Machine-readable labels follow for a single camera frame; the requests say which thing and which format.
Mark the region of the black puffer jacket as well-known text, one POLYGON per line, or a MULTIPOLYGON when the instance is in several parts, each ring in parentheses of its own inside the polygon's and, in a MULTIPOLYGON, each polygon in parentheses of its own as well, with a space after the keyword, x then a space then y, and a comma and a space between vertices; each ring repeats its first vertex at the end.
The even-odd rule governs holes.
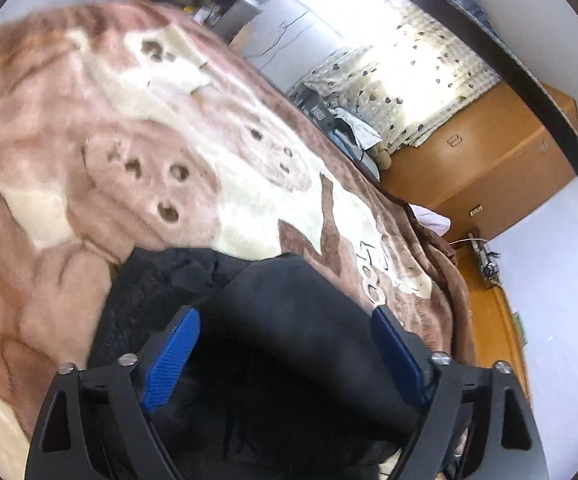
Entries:
POLYGON ((152 416, 186 479, 374 479, 414 434, 438 370, 382 358, 367 312, 303 258, 135 249, 89 350, 144 348, 184 307, 200 334, 152 416))

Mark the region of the wooden headboard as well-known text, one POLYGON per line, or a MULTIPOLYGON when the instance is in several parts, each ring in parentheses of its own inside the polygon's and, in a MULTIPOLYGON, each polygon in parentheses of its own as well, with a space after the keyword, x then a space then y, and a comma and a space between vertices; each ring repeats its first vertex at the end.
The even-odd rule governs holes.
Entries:
POLYGON ((480 367, 491 367, 497 361, 509 363, 524 394, 531 399, 523 341, 505 291, 482 278, 478 260, 466 244, 457 249, 456 257, 457 268, 469 289, 476 362, 480 367))

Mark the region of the white pillow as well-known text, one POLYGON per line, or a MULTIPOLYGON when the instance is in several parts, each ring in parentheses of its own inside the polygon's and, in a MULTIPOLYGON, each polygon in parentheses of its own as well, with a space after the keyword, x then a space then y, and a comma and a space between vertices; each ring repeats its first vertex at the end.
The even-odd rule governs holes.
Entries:
POLYGON ((410 208, 418 222, 438 236, 444 236, 452 227, 452 222, 449 218, 431 209, 414 204, 411 204, 410 208))

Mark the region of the wooden wardrobe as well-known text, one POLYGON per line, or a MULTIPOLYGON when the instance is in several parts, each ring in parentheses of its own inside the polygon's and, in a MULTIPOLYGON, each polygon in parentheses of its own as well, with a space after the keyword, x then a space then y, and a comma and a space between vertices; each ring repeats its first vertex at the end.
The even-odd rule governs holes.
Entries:
POLYGON ((575 176, 551 134, 501 82, 418 148, 401 148, 381 176, 391 195, 449 218, 449 242, 491 240, 550 200, 575 176))

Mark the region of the brown cream plush blanket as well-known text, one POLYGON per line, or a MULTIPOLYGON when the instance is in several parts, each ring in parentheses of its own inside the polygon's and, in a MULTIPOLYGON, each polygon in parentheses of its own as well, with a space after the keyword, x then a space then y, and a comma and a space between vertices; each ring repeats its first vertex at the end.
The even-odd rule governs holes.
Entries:
POLYGON ((471 364, 453 251, 182 12, 142 0, 0 26, 0 478, 49 376, 83 364, 137 248, 290 252, 471 364))

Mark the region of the pile of items by window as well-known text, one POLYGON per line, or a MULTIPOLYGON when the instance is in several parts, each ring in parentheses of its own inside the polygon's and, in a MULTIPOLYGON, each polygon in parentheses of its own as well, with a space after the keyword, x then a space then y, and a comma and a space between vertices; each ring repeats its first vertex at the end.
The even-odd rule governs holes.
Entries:
POLYGON ((391 167, 386 143, 374 128, 341 107, 330 108, 312 89, 299 84, 290 93, 293 104, 374 182, 391 167))

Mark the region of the heart patterned cream curtain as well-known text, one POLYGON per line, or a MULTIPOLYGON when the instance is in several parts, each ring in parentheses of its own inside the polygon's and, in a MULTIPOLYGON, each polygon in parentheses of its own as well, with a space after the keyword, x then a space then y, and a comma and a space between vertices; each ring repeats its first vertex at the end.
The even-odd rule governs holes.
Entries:
POLYGON ((418 148, 499 81, 453 32, 407 3, 370 44, 333 52, 298 83, 366 122, 394 153, 418 148))

